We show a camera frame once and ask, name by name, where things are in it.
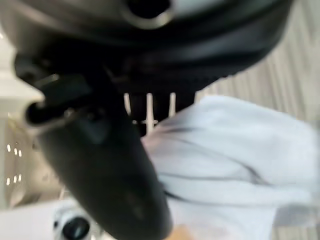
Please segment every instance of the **blurry object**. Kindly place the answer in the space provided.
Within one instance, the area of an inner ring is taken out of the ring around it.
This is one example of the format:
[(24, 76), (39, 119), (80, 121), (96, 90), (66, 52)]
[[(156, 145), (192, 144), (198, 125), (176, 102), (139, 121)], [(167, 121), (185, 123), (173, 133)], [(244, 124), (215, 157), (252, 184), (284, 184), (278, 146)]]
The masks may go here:
[[(172, 92), (176, 112), (183, 110), (196, 91), (265, 57), (283, 35), (292, 2), (0, 2), (3, 29), (18, 51), (16, 75), (45, 95), (26, 111), (29, 128), (106, 231), (120, 240), (160, 240), (171, 230), (163, 188), (122, 94), (153, 93), (158, 122), (168, 117), (163, 99)], [(136, 116), (141, 124), (145, 111)]]

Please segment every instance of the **white cloth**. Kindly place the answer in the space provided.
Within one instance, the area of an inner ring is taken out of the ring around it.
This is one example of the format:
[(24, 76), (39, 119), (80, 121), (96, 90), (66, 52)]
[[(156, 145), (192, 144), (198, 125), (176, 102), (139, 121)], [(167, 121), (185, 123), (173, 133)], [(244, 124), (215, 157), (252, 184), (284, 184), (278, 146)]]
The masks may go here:
[(194, 240), (267, 240), (278, 209), (317, 206), (316, 131), (284, 113), (208, 96), (142, 142)]

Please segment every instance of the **black plastic part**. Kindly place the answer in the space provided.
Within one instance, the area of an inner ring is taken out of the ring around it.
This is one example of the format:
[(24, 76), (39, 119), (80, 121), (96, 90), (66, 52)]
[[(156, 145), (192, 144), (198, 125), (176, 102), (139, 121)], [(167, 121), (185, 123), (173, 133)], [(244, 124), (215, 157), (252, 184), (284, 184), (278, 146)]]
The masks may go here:
[(114, 238), (166, 238), (172, 229), (166, 197), (123, 96), (102, 67), (86, 63), (79, 70), (94, 92), (94, 105), (71, 114), (65, 124), (44, 127), (37, 136), (41, 150), (72, 195)]
[(125, 0), (128, 9), (136, 16), (153, 19), (170, 8), (170, 0)]
[(175, 112), (178, 113), (191, 106), (195, 102), (195, 93), (176, 92), (175, 93)]
[(170, 109), (170, 93), (154, 93), (153, 100), (153, 118), (158, 122), (168, 118)]
[(177, 13), (157, 30), (128, 24), (119, 0), (2, 0), (0, 18), (19, 53), (49, 62), (78, 54), (104, 59), (122, 93), (195, 92), (269, 53), (293, 3), (185, 1), (201, 10), (185, 8), (190, 14)]
[(83, 240), (89, 231), (89, 222), (83, 217), (75, 217), (63, 226), (62, 234), (66, 240)]
[(147, 95), (146, 94), (130, 94), (131, 118), (135, 121), (140, 135), (143, 137), (147, 134)]

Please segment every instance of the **white towel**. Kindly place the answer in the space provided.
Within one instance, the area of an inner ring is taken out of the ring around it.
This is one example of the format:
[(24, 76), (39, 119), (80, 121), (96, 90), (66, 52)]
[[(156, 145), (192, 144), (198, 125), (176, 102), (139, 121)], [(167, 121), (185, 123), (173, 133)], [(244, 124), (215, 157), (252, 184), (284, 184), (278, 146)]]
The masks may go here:
[(316, 131), (284, 113), (208, 96), (142, 141), (195, 240), (267, 240), (278, 209), (317, 206)]

